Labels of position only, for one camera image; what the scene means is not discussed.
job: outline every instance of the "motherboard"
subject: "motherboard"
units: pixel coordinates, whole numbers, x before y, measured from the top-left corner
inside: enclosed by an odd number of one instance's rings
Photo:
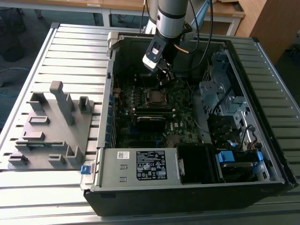
[[[117,148],[172,148],[198,143],[191,96],[198,87],[177,79],[163,88],[139,72],[115,77]]]

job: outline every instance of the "aluminum extrusion table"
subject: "aluminum extrusion table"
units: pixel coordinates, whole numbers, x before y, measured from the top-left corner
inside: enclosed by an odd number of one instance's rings
[[[47,92],[52,80],[63,81],[63,90],[71,93],[72,99],[78,99],[84,94],[95,102],[85,159],[95,158],[106,75],[106,68],[99,66],[98,62],[108,61],[106,40],[111,30],[120,28],[68,24],[52,26],[0,135],[1,169],[7,165],[6,158],[2,156],[14,151],[14,142],[21,135],[26,114],[31,110],[26,103],[30,93],[44,91],[46,97],[51,98],[52,95]],[[137,32],[134,29],[121,31]],[[299,107],[258,42],[251,38],[219,37],[232,41],[275,136],[295,176],[300,178]],[[253,224],[264,219],[269,223],[272,220],[283,220],[292,224],[300,216],[298,187],[284,196],[269,197],[240,210],[145,217],[98,217],[83,197],[79,187],[80,179],[79,171],[0,172],[0,224],[140,224],[172,221],[185,221],[187,224],[189,220],[219,218],[223,219],[223,224],[239,224],[241,221]]]

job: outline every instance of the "blue latch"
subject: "blue latch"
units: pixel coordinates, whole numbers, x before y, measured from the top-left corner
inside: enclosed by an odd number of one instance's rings
[[[235,162],[232,151],[221,151],[218,155],[220,163],[233,163]]]
[[[92,170],[91,165],[82,165],[80,169],[80,173],[88,175],[91,174],[91,170]]]
[[[258,160],[261,162],[263,161],[263,154],[261,151],[257,152]]]

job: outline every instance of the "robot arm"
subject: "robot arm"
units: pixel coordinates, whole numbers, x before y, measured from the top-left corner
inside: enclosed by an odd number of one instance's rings
[[[151,71],[158,70],[157,78],[159,81],[165,78],[167,81],[174,79],[174,75],[169,72],[169,67],[172,65],[178,50],[184,52],[184,50],[179,48],[180,38],[184,33],[183,30],[192,30],[191,28],[186,28],[185,24],[188,1],[189,0],[151,1],[149,23],[152,24],[156,22],[156,34],[143,57],[143,63]],[[200,11],[197,13],[197,21],[193,20],[192,24],[195,26],[196,24],[202,24],[209,1],[210,0],[205,0]]]

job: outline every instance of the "power supply label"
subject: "power supply label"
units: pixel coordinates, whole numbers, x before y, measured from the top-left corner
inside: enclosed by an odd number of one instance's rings
[[[165,151],[137,151],[136,178],[138,180],[166,180]]]

